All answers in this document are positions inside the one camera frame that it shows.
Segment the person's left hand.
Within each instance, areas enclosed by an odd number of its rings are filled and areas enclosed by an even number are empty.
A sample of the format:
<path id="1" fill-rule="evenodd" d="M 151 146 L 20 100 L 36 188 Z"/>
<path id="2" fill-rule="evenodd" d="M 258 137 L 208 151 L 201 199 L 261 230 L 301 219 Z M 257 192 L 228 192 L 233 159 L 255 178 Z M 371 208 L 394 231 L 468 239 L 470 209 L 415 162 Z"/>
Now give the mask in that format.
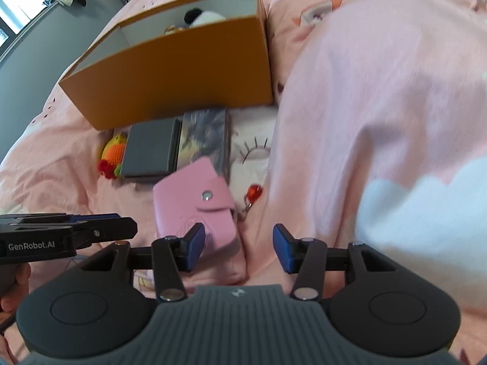
<path id="1" fill-rule="evenodd" d="M 1 296 L 1 335 L 14 322 L 14 315 L 22 299 L 29 293 L 30 264 L 21 264 L 15 269 L 14 284 Z"/>

